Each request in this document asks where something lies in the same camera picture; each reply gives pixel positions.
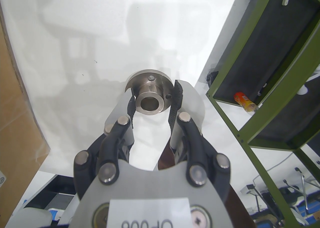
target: cylindrical metal part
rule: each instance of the cylindrical metal part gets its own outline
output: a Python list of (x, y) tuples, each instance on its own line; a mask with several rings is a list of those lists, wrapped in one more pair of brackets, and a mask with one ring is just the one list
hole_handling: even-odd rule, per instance
[(143, 85), (136, 98), (136, 108), (138, 112), (146, 115), (160, 113), (165, 106), (163, 91), (154, 84)]
[(192, 165), (189, 174), (191, 180), (199, 186), (203, 186), (207, 182), (207, 173), (200, 165)]
[(230, 167), (230, 161), (226, 155), (219, 153), (217, 154), (216, 158), (217, 158), (217, 163), (221, 168), (226, 169)]
[(125, 126), (129, 122), (129, 118), (127, 116), (121, 116), (118, 118), (117, 122), (120, 125)]
[(191, 119), (191, 116), (188, 112), (181, 112), (179, 114), (179, 119), (185, 123), (189, 122)]
[(125, 90), (133, 88), (136, 110), (154, 115), (171, 105), (173, 85), (169, 77), (157, 70), (143, 70), (134, 74)]
[(74, 162), (78, 165), (84, 165), (88, 161), (89, 153), (86, 150), (80, 151), (74, 158)]
[(105, 163), (99, 169), (98, 178), (102, 184), (108, 184), (116, 176), (117, 169), (113, 163)]

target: bore hole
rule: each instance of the bore hole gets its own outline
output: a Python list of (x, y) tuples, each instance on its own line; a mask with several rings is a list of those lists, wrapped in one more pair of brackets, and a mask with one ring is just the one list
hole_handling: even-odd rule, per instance
[(147, 111), (154, 111), (159, 107), (159, 102), (154, 97), (148, 96), (141, 100), (141, 108)]

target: black clamp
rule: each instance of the black clamp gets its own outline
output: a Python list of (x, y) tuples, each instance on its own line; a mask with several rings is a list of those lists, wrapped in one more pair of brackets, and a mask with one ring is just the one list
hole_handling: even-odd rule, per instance
[(127, 116), (121, 116), (113, 125), (110, 133), (102, 134), (87, 150), (80, 151), (74, 158), (73, 181), (81, 200), (92, 181), (98, 176), (105, 185), (111, 185), (119, 177), (118, 159), (129, 162), (125, 153), (124, 135), (131, 125)]
[(230, 189), (230, 161), (218, 153), (202, 136), (187, 112), (177, 116), (177, 124), (183, 131), (186, 149), (186, 179), (194, 187), (203, 186), (207, 179), (213, 184), (222, 201), (227, 199)]

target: white wall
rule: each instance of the white wall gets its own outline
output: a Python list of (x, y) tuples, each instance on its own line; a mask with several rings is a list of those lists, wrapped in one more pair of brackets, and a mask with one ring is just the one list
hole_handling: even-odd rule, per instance
[[(51, 147), (41, 170), (72, 175), (74, 156), (103, 132), (133, 72), (153, 68), (195, 85), (233, 1), (1, 0)], [(167, 115), (135, 117), (133, 165), (154, 168), (170, 135)]]

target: round bolt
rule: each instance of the round bolt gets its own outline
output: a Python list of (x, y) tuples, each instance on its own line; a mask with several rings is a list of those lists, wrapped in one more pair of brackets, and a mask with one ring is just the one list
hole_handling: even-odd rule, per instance
[(227, 156), (225, 156), (224, 154), (217, 154), (217, 162), (218, 162), (218, 165), (221, 167), (221, 168), (229, 168), (230, 167), (230, 161), (229, 161), (229, 158)]
[(200, 165), (192, 165), (189, 174), (191, 180), (199, 186), (203, 186), (207, 182), (207, 173)]
[(100, 205), (94, 212), (92, 217), (93, 228), (105, 228), (107, 226), (109, 213), (109, 203)]
[(117, 169), (114, 163), (105, 163), (99, 169), (98, 178), (102, 184), (108, 184), (116, 176)]
[(191, 119), (191, 116), (188, 112), (181, 112), (179, 114), (179, 119), (185, 123), (189, 122)]
[(152, 81), (155, 80), (155, 77), (154, 77), (153, 75), (150, 75), (150, 76), (148, 77), (148, 80), (152, 82)]
[(120, 118), (118, 118), (118, 123), (122, 126), (127, 125), (128, 122), (129, 118), (127, 116), (121, 116)]
[(89, 153), (86, 150), (80, 151), (74, 158), (77, 165), (83, 165), (88, 161)]
[(106, 127), (104, 127), (104, 134), (107, 135), (111, 132), (111, 129), (113, 127), (113, 124), (108, 124)]
[(205, 210), (200, 206), (191, 206), (191, 220), (193, 228), (210, 227), (210, 218)]

